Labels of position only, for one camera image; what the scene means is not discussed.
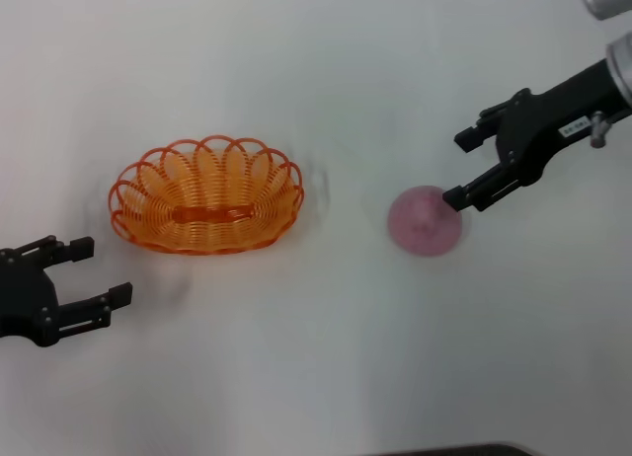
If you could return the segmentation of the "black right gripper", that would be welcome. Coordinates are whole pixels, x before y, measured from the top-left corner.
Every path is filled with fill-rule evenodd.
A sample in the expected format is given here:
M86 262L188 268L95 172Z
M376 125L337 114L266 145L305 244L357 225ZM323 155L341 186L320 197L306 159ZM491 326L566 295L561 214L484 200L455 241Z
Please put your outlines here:
M525 88L481 111L454 142L469 153L495 137L500 164L445 191L443 201L455 211L484 211L519 187L534 184L555 155L591 135L596 114L609 123L623 119L623 97L605 60L542 94Z

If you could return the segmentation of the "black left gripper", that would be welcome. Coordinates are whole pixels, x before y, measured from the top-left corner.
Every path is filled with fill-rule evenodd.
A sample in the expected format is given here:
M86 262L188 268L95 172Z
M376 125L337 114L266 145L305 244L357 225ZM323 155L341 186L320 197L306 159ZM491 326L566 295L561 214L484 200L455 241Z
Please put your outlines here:
M60 339L107 328L112 313L131 303L132 284L58 308L55 287L45 269L94 256L86 236L68 244L49 235L17 249L1 251L1 337L26 338L40 347Z

